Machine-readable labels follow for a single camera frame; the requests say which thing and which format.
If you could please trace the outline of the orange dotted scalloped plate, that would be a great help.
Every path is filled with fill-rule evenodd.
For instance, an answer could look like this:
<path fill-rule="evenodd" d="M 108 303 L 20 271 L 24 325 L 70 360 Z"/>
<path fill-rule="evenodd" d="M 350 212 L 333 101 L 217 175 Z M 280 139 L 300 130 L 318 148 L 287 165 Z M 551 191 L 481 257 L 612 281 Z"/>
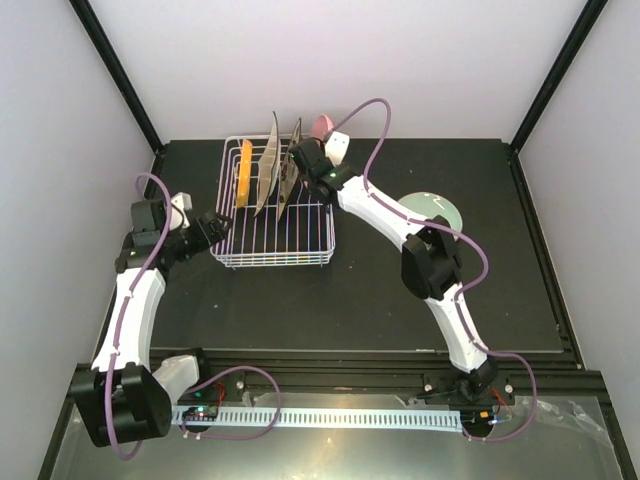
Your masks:
<path fill-rule="evenodd" d="M 240 162 L 238 167 L 236 208 L 245 208 L 249 199 L 249 187 L 251 176 L 253 144 L 249 139 L 244 139 L 241 144 Z"/>

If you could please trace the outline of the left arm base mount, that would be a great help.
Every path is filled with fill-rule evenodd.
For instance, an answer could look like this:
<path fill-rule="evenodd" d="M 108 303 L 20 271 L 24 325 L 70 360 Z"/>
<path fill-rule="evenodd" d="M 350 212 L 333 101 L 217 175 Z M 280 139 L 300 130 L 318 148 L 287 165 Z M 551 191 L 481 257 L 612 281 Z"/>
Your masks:
<path fill-rule="evenodd" d="M 246 373 L 236 371 L 225 375 L 211 385 L 192 393 L 186 393 L 181 402 L 202 402 L 213 404 L 222 401 L 223 404 L 240 402 L 245 391 Z"/>

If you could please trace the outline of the pink round plate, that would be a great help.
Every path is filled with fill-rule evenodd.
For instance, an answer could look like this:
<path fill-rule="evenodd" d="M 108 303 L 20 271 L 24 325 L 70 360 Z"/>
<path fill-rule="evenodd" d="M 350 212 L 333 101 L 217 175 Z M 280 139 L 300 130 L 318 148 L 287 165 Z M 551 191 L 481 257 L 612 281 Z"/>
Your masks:
<path fill-rule="evenodd" d="M 334 122 L 326 114 L 319 115 L 313 122 L 310 129 L 310 137 L 319 145 L 324 145 L 326 138 L 334 129 Z"/>

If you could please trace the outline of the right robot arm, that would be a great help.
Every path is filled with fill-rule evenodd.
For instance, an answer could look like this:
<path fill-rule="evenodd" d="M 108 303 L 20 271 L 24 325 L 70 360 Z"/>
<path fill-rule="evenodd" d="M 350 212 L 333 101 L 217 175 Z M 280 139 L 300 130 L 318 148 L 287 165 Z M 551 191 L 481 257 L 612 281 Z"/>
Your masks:
<path fill-rule="evenodd" d="M 479 402 L 490 392 L 497 366 L 466 305 L 457 234 L 446 219 L 418 219 L 348 165 L 334 165 L 314 139 L 297 143 L 289 153 L 314 198 L 366 222 L 399 250 L 404 286 L 425 302 L 444 337 L 457 371 L 457 396 L 463 403 Z"/>

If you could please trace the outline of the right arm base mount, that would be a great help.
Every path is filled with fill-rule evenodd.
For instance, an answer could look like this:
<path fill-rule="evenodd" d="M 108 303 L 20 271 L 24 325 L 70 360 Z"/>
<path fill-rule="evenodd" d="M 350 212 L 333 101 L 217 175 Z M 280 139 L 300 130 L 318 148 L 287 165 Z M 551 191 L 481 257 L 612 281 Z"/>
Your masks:
<path fill-rule="evenodd" d="M 427 405 L 449 406 L 451 409 L 488 408 L 502 402 L 513 406 L 514 394 L 506 391 L 508 384 L 508 377 L 499 373 L 488 386 L 475 391 L 453 371 L 437 370 L 434 374 L 423 375 L 423 387 L 414 397 Z"/>

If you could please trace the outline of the white wire dish rack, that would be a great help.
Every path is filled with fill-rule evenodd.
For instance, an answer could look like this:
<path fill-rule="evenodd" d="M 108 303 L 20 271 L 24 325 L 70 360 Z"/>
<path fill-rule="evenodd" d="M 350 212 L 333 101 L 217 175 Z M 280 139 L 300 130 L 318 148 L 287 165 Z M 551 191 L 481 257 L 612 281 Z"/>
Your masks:
<path fill-rule="evenodd" d="M 252 143 L 250 191 L 247 205 L 236 207 L 242 143 Z M 333 209 L 295 185 L 285 206 L 279 189 L 257 211 L 259 159 L 268 136 L 231 136 L 224 141 L 216 211 L 232 220 L 227 238 L 211 248 L 212 256 L 228 268 L 326 265 L 336 239 Z"/>

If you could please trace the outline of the white square plate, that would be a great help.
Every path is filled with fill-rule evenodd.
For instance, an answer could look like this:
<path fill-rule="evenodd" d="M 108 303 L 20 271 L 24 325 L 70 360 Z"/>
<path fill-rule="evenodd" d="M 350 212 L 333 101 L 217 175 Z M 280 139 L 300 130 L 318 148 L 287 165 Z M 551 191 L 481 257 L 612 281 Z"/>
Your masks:
<path fill-rule="evenodd" d="M 257 203 L 254 216 L 264 209 L 273 193 L 274 182 L 281 155 L 279 122 L 275 111 L 272 112 L 272 126 L 264 151 L 258 161 Z"/>

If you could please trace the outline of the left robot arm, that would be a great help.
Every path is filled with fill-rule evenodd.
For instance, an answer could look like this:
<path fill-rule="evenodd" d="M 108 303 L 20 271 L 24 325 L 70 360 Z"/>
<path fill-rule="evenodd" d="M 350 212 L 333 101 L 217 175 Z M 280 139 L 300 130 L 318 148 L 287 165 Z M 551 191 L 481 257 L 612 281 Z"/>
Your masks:
<path fill-rule="evenodd" d="M 130 212 L 106 335 L 91 366 L 76 372 L 70 387 L 97 447 L 165 436 L 178 400 L 185 393 L 205 398 L 215 384 L 201 349 L 180 351 L 153 369 L 150 343 L 170 269 L 224 241 L 231 219 L 215 210 L 194 215 L 183 192 L 135 202 Z"/>

